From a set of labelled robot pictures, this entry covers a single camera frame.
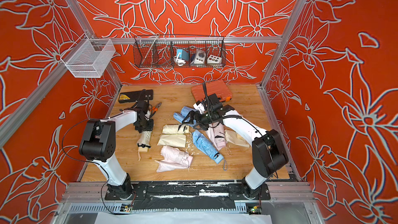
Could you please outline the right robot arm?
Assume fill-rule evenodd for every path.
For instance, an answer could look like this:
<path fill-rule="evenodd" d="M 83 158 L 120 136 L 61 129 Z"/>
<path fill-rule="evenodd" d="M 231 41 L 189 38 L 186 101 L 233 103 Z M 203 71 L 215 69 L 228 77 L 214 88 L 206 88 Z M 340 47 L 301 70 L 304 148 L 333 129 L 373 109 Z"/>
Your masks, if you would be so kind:
<path fill-rule="evenodd" d="M 278 131 L 266 130 L 251 123 L 230 105 L 223 105 L 217 95 L 207 94 L 203 84 L 205 98 L 197 101 L 194 108 L 183 107 L 175 115 L 176 120 L 195 129 L 193 140 L 202 142 L 201 131 L 209 131 L 210 125 L 222 124 L 239 134 L 252 149 L 253 169 L 242 179 L 242 191 L 245 198 L 252 200 L 260 195 L 261 187 L 277 171 L 284 167 L 289 158 Z"/>

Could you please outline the cream sleeve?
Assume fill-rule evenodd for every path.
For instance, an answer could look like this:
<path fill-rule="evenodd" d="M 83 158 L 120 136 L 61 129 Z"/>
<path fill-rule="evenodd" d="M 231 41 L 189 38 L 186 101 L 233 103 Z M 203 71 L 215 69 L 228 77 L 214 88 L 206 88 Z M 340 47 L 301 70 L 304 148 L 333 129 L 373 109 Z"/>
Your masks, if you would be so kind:
<path fill-rule="evenodd" d="M 186 136 L 184 134 L 162 134 L 159 138 L 158 146 L 184 148 L 186 146 Z"/>
<path fill-rule="evenodd" d="M 232 130 L 225 130 L 225 139 L 227 143 L 231 143 L 241 147 L 250 147 L 249 143 L 237 134 L 235 131 Z"/>

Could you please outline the light blue sleeved umbrella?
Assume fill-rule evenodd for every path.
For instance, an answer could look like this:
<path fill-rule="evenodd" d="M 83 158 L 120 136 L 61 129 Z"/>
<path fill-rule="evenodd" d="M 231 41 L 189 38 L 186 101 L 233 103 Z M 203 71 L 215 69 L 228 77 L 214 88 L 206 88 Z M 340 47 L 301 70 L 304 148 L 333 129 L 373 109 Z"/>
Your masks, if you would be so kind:
<path fill-rule="evenodd" d="M 173 117 L 174 117 L 174 119 L 175 120 L 177 120 L 179 123 L 181 123 L 181 121 L 187 116 L 187 115 L 189 115 L 191 112 L 197 112 L 197 110 L 195 110 L 195 109 L 193 109 L 193 108 L 190 108 L 190 107 L 187 107 L 187 106 L 184 106 L 182 109 L 181 109 L 181 111 L 180 111 L 180 113 L 174 113 L 173 114 Z"/>

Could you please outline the cream sleeved umbrella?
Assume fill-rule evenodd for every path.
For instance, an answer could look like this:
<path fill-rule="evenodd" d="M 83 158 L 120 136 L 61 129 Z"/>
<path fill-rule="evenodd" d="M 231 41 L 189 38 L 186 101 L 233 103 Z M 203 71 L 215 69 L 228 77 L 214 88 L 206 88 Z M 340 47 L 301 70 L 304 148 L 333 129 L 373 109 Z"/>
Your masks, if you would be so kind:
<path fill-rule="evenodd" d="M 187 124 L 166 124 L 163 126 L 163 134 L 188 134 L 190 126 Z"/>

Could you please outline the pink sleeved umbrella long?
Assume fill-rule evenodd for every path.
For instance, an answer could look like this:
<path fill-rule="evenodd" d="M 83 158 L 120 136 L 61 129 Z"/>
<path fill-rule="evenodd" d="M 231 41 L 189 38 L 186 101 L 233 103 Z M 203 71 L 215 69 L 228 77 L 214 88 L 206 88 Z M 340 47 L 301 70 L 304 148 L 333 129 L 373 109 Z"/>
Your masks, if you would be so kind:
<path fill-rule="evenodd" d="M 161 149 L 161 155 L 166 162 L 180 165 L 183 168 L 191 167 L 193 162 L 193 157 L 189 155 L 188 152 L 181 151 L 180 149 L 171 146 L 163 146 Z"/>

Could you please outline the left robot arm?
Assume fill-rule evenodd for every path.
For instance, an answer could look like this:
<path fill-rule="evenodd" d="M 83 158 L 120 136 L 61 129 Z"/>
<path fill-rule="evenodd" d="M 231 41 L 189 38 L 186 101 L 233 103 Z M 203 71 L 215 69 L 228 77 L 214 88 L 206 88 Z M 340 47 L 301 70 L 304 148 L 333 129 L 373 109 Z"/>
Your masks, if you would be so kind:
<path fill-rule="evenodd" d="M 153 91 L 141 90 L 132 107 L 107 119 L 89 119 L 83 133 L 80 155 L 100 169 L 107 179 L 108 191 L 120 200 L 128 200 L 135 191 L 130 175 L 121 167 L 115 155 L 116 133 L 132 124 L 134 130 L 141 134 L 137 146 L 144 150 L 150 149 L 154 127 L 151 100 Z"/>

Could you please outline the pink sleeved umbrella short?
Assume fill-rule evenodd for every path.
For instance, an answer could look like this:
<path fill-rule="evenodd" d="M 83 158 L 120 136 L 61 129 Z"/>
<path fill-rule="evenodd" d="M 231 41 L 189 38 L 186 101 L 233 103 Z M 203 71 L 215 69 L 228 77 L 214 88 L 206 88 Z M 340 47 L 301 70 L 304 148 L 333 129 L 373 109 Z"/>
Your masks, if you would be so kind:
<path fill-rule="evenodd" d="M 226 149 L 229 156 L 232 155 L 231 150 L 227 148 L 227 140 L 224 130 L 224 125 L 220 122 L 212 123 L 209 126 L 209 139 L 212 141 L 216 150 L 221 151 L 223 148 Z"/>

